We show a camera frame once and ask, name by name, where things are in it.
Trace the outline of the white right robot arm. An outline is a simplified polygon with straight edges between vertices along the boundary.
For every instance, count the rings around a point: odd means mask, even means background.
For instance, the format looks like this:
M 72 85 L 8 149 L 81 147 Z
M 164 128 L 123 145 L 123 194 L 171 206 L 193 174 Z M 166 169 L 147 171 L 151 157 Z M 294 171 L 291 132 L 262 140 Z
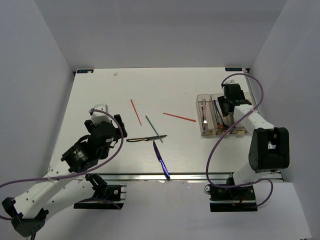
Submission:
M 271 172 L 288 168 L 290 164 L 289 131 L 265 120 L 246 99 L 238 83 L 223 84 L 223 96 L 218 98 L 223 116 L 233 120 L 251 135 L 248 161 L 232 173 L 226 182 L 226 195 L 236 200 L 244 193 L 244 184 L 251 184 Z

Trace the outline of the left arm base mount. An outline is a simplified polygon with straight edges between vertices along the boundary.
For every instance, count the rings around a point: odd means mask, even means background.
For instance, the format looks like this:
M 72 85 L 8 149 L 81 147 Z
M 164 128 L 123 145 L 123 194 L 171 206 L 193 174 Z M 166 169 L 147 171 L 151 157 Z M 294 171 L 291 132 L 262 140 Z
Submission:
M 99 174 L 86 174 L 93 190 L 91 197 L 87 197 L 73 205 L 74 209 L 84 210 L 121 210 L 124 206 L 127 186 L 121 183 L 108 183 Z

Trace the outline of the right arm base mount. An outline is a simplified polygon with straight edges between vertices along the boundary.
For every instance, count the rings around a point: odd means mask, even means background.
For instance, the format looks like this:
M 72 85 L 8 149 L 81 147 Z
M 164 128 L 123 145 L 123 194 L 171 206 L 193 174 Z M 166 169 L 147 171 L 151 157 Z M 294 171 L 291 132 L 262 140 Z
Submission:
M 207 184 L 205 193 L 209 195 L 209 206 L 212 213 L 257 212 L 254 188 L 218 188 Z

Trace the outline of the black spoon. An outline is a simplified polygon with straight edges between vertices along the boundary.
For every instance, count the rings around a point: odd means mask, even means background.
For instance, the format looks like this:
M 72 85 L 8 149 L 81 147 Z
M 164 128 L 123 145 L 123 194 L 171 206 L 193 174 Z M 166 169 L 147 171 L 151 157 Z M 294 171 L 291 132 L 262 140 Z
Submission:
M 229 128 L 229 126 L 225 124 L 225 122 L 223 120 L 223 116 L 221 115 L 221 113 L 220 113 L 220 111 L 218 109 L 218 106 L 216 106 L 216 110 L 217 110 L 218 115 L 220 117 L 220 122 L 221 122 L 220 124 L 222 125 L 222 129 L 225 131 L 225 130 L 227 130 Z

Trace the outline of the pink handled fork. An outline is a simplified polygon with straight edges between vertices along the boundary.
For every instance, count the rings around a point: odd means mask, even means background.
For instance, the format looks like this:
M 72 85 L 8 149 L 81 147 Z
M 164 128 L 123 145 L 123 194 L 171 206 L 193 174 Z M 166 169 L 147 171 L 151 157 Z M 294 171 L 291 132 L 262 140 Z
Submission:
M 202 109 L 202 123 L 207 124 L 207 111 L 206 111 L 206 102 L 203 101 L 201 103 L 201 109 Z

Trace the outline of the teal chopstick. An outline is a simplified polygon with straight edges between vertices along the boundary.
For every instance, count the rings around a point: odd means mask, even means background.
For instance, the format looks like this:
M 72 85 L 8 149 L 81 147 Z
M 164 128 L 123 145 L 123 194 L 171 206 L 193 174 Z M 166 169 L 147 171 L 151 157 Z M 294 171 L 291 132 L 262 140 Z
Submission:
M 147 120 L 147 122 L 149 123 L 149 125 L 151 126 L 151 128 L 153 129 L 153 131 L 155 132 L 155 134 L 157 135 L 157 137 L 159 138 L 159 140 L 161 141 L 161 143 L 163 143 L 162 138 L 160 137 L 159 133 L 157 132 L 156 128 L 154 127 L 154 125 L 152 124 L 152 122 L 150 121 L 149 117 L 147 115 L 145 115 L 145 118 Z

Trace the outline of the orange chopstick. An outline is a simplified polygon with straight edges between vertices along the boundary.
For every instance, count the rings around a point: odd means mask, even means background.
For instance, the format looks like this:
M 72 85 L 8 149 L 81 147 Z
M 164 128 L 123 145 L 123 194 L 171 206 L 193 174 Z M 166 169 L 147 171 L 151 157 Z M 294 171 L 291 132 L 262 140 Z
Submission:
M 184 116 L 179 116 L 179 115 L 170 114 L 170 113 L 166 113 L 166 112 L 163 112 L 163 114 L 166 116 L 170 116 L 170 117 L 174 117 L 174 118 L 178 118 L 178 119 L 182 119 L 182 120 L 186 120 L 186 121 L 190 121 L 190 122 L 194 122 L 194 123 L 196 122 L 195 119 L 184 117 Z
M 130 99 L 130 102 L 131 102 L 131 105 L 132 105 L 133 110 L 134 110 L 134 112 L 135 112 L 135 115 L 136 115 L 136 117 L 137 117 L 137 119 L 138 119 L 138 122 L 139 122 L 140 126 L 142 126 L 142 122 L 141 122 L 140 116 L 139 116 L 139 114 L 138 114 L 137 108 L 136 108 L 136 106 L 135 106 L 135 103 L 134 103 L 134 101 L 133 101 L 132 99 Z

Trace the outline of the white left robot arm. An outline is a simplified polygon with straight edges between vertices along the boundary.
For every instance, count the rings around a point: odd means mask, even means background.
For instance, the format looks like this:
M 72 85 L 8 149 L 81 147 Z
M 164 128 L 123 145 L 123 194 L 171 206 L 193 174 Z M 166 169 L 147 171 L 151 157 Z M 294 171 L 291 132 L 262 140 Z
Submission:
M 116 157 L 109 156 L 116 143 L 123 144 L 128 136 L 119 114 L 111 116 L 103 110 L 92 110 L 84 122 L 88 131 L 74 143 L 35 185 L 17 197 L 2 201 L 14 230 L 24 238 L 34 238 L 46 221 L 74 204 L 101 203 L 121 209 L 121 185 L 109 185 L 91 172 Z

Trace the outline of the rainbow spoon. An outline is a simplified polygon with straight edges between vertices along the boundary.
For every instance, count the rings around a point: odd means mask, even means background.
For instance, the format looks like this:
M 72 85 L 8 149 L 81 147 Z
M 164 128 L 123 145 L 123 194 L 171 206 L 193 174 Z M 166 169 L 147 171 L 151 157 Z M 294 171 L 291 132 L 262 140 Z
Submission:
M 218 115 L 218 112 L 217 112 L 217 109 L 216 109 L 217 102 L 216 102 L 215 99 L 213 100 L 213 106 L 214 106 L 214 110 L 215 110 L 215 114 L 216 114 L 217 123 L 218 123 L 219 125 L 221 125 L 221 119 L 220 119 L 220 117 L 219 117 L 219 115 Z

